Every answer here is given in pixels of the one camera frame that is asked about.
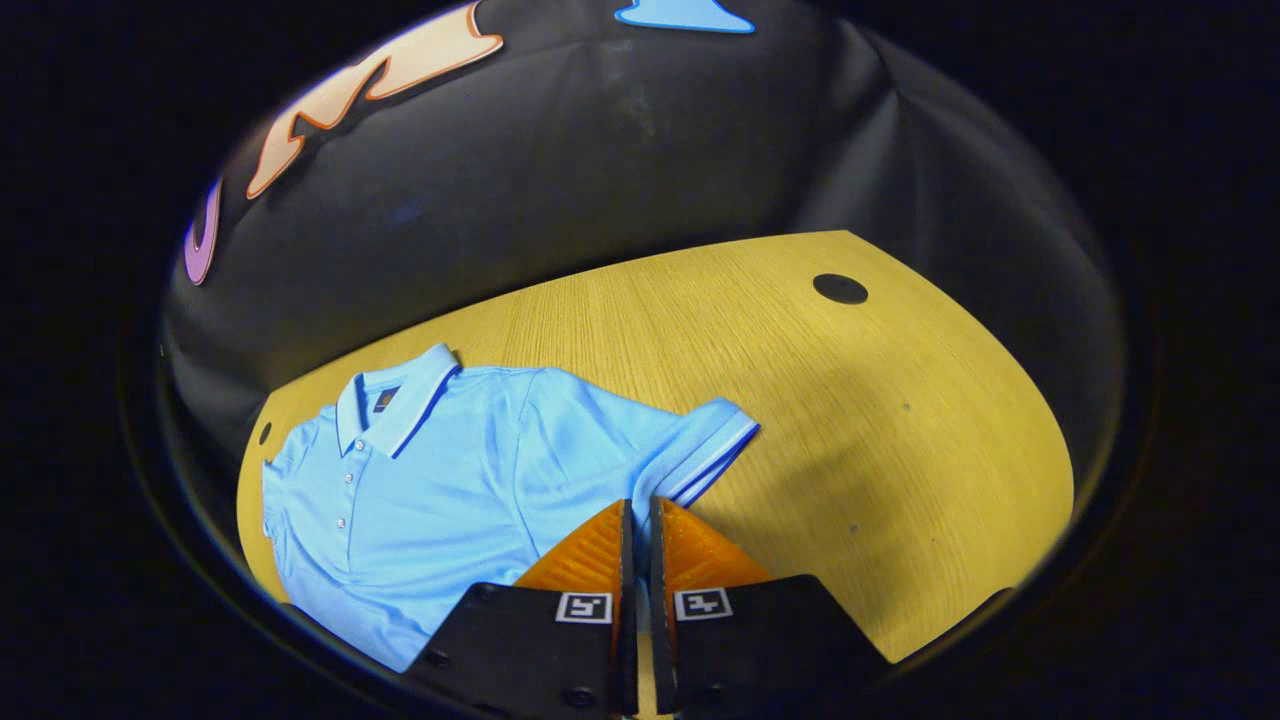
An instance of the wooden table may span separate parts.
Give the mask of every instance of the wooden table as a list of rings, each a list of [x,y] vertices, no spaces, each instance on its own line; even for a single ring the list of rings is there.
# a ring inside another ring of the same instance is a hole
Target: wooden table
[[[813,279],[824,273],[854,278],[868,300],[823,297]],[[273,392],[237,512],[250,568],[274,598],[288,601],[261,532],[262,460],[352,375],[436,342],[463,366],[557,366],[673,413],[716,396],[739,404],[762,429],[692,510],[776,577],[820,578],[890,661],[1021,582],[1071,512],[1053,415],[982,324],[850,233],[767,237],[495,297]],[[652,708],[646,651],[643,638]]]

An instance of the light blue polo shirt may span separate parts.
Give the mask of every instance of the light blue polo shirt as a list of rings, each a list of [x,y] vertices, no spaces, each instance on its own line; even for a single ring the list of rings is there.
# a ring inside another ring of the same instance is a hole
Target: light blue polo shirt
[[[620,498],[646,553],[649,497],[687,507],[758,428],[723,398],[680,416],[436,345],[289,432],[262,529],[293,605],[401,673],[472,583],[515,583]]]

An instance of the shirt sleeve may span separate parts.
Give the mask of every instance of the shirt sleeve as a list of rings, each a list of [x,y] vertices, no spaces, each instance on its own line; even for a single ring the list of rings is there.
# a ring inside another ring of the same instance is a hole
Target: shirt sleeve
[[[689,507],[759,429],[724,398],[673,415],[554,368],[532,379],[518,425],[515,497],[538,555],[620,498],[644,542],[652,496]]]
[[[289,430],[284,446],[274,460],[262,461],[262,534],[275,538],[275,529],[288,496],[288,483],[302,466],[302,459],[315,443],[320,418],[307,420]]]

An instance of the shirt label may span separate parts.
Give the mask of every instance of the shirt label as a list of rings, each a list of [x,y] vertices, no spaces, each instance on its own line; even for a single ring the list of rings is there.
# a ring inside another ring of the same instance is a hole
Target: shirt label
[[[384,389],[383,393],[378,396],[378,404],[374,405],[374,413],[387,410],[387,406],[392,404],[392,398],[396,397],[396,391],[398,389],[398,387]]]

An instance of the orange letter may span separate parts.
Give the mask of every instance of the orange letter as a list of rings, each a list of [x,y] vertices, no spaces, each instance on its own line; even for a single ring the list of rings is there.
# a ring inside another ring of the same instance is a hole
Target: orange letter
[[[248,181],[244,196],[252,200],[261,195],[302,152],[306,141],[293,135],[297,118],[320,129],[332,129],[351,109],[360,87],[369,82],[383,63],[387,69],[365,94],[366,100],[396,95],[502,47],[502,36],[480,35],[476,29],[475,12],[479,4],[477,0],[404,32],[360,64],[338,70],[289,105],[266,133],[257,160],[257,173]]]

